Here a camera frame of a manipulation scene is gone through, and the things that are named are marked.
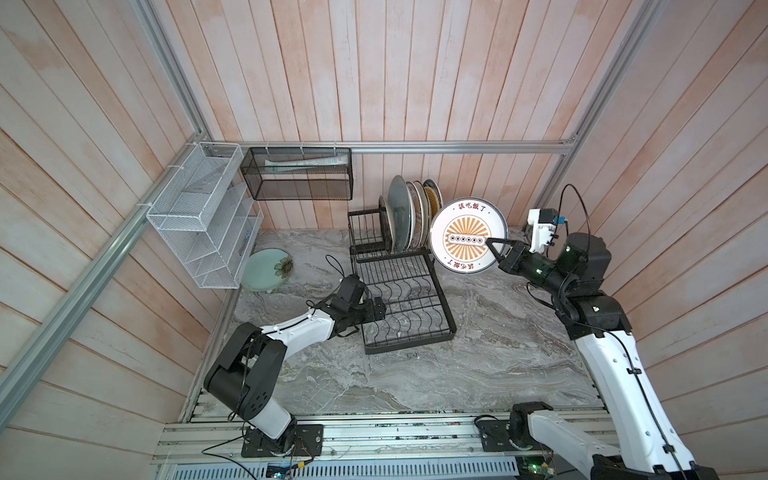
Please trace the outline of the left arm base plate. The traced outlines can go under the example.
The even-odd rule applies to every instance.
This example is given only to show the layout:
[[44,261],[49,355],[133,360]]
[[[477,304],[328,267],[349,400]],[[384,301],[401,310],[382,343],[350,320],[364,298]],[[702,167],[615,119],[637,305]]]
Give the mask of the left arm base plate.
[[267,458],[320,456],[324,439],[322,424],[291,423],[277,439],[272,439],[256,428],[250,428],[245,434],[241,456],[243,458]]

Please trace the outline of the white plate orange sunburst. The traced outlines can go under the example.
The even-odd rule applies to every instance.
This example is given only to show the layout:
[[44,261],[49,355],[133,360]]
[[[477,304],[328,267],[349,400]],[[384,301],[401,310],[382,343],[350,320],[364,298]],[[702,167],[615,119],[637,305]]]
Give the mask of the white plate orange sunburst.
[[446,203],[436,214],[428,243],[442,267],[453,273],[475,274],[496,264],[486,245],[489,238],[508,238],[505,217],[484,199],[464,197]]
[[420,220],[418,221],[420,226],[420,234],[417,247],[423,248],[428,238],[430,204],[426,196],[423,184],[420,181],[414,181],[414,186],[420,207]]

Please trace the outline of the black round plate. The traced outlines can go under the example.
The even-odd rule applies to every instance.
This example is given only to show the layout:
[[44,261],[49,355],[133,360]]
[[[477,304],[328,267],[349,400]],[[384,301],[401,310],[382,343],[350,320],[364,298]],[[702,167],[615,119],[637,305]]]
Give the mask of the black round plate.
[[390,219],[388,202],[384,196],[380,196],[378,199],[378,209],[384,250],[391,254],[393,252],[392,220]]

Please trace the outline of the yellow woven plate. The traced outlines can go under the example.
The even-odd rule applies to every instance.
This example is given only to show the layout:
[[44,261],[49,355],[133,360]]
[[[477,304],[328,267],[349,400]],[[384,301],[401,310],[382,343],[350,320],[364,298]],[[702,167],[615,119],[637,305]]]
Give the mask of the yellow woven plate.
[[441,201],[438,192],[430,186],[423,186],[430,207],[430,217],[434,218],[441,209]]

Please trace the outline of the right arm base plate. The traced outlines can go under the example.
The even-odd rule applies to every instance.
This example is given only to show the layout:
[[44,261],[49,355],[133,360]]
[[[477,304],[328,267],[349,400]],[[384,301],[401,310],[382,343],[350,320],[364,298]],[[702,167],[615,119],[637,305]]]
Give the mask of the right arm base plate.
[[529,447],[517,445],[510,437],[509,422],[493,415],[479,415],[473,419],[484,452],[527,451]]

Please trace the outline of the white plate dark green rim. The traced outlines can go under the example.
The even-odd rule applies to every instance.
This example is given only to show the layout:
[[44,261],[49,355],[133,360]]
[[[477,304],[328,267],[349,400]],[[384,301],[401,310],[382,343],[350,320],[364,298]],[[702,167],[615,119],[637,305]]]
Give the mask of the white plate dark green rim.
[[439,198],[440,198],[440,201],[441,201],[441,209],[442,209],[443,205],[444,205],[444,202],[443,202],[443,196],[442,196],[442,193],[441,193],[441,190],[440,190],[438,184],[434,180],[432,180],[432,179],[426,179],[423,182],[423,185],[427,185],[427,186],[433,187],[438,192],[438,195],[439,195]]

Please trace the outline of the black wire dish rack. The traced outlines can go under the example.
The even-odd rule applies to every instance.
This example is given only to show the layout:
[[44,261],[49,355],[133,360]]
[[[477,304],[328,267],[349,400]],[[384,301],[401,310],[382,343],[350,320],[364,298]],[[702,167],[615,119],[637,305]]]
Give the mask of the black wire dish rack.
[[435,270],[434,259],[422,248],[389,251],[381,209],[348,214],[351,267],[374,297],[382,299],[382,319],[362,327],[368,355],[450,341],[457,327]]

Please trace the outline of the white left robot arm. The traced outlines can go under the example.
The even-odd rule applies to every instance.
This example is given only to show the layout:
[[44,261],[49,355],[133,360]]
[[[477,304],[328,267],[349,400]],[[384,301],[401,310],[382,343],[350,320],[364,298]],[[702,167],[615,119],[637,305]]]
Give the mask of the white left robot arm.
[[203,388],[285,451],[293,442],[295,417],[272,398],[284,361],[348,329],[382,320],[386,311],[383,299],[351,274],[324,299],[310,301],[303,315],[267,327],[238,326],[209,368]]

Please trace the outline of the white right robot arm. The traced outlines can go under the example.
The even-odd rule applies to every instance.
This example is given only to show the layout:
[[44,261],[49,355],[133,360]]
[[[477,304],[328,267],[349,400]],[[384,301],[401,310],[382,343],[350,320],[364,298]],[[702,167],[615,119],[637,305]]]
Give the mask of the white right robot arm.
[[676,433],[642,366],[624,309],[601,289],[611,262],[605,242],[571,233],[555,260],[522,241],[489,237],[486,244],[502,271],[550,294],[551,307],[610,414],[619,446],[613,449],[564,423],[550,407],[536,410],[531,403],[514,407],[513,438],[549,447],[589,479],[717,478]]

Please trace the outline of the large grey-green plate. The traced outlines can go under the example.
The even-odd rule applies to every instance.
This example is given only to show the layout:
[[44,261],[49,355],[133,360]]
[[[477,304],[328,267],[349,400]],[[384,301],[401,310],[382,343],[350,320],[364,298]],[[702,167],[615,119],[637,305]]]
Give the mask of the large grey-green plate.
[[413,201],[407,182],[401,175],[396,175],[389,187],[388,212],[391,214],[390,226],[393,234],[393,251],[404,252],[409,244],[413,220]]

